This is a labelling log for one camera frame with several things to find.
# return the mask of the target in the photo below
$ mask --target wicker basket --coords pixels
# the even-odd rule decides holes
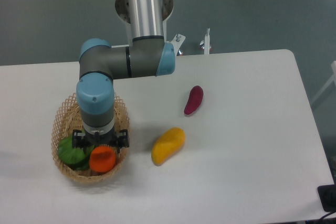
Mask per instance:
[[[114,97],[114,118],[114,128],[116,132],[119,132],[121,129],[129,130],[130,122],[127,115],[127,109],[122,99],[118,96]],[[51,139],[52,156],[55,161],[55,165],[65,176],[72,179],[73,181],[83,184],[100,182],[108,177],[113,176],[121,168],[122,162],[127,155],[128,148],[122,148],[119,154],[117,153],[116,148],[114,148],[117,156],[115,167],[105,174],[96,173],[91,169],[72,170],[58,158],[58,143],[64,137],[71,135],[74,129],[81,130],[82,128],[82,119],[79,112],[79,106],[76,101],[76,94],[73,94],[62,103],[62,106],[58,109],[55,116]]]

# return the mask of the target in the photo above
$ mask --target blue object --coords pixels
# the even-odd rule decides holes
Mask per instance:
[[[107,46],[107,47],[111,47],[111,44],[104,40],[104,39],[89,39],[87,41],[85,41],[80,49],[80,56],[79,56],[79,60],[82,57],[82,55],[89,50],[92,47],[96,47],[96,46]]]
[[[165,74],[171,74],[175,71],[175,52],[174,46],[171,43],[165,43],[157,68],[156,76],[163,76]]]
[[[107,112],[114,103],[114,89],[110,78],[102,73],[88,73],[76,87],[79,107],[91,115]]]

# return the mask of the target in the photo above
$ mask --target yellow fruit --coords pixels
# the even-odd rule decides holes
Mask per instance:
[[[162,165],[170,156],[182,148],[185,140],[183,129],[174,127],[166,131],[155,142],[152,148],[152,161],[155,165]]]

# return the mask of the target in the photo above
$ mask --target robotic arm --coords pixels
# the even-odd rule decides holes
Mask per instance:
[[[85,133],[73,132],[73,147],[129,147],[127,130],[114,133],[113,80],[174,72],[175,52],[164,39],[162,3],[128,0],[132,45],[113,48],[102,39],[91,39],[82,45],[76,93]]]

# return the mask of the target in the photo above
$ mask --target gray floor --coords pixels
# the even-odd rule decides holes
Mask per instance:
[[[211,28],[213,53],[289,49],[309,99],[336,60],[336,0],[174,0],[168,37],[199,54]],[[114,0],[0,0],[0,65],[77,61],[92,37],[126,44]],[[314,110],[328,156],[336,155],[336,91]]]

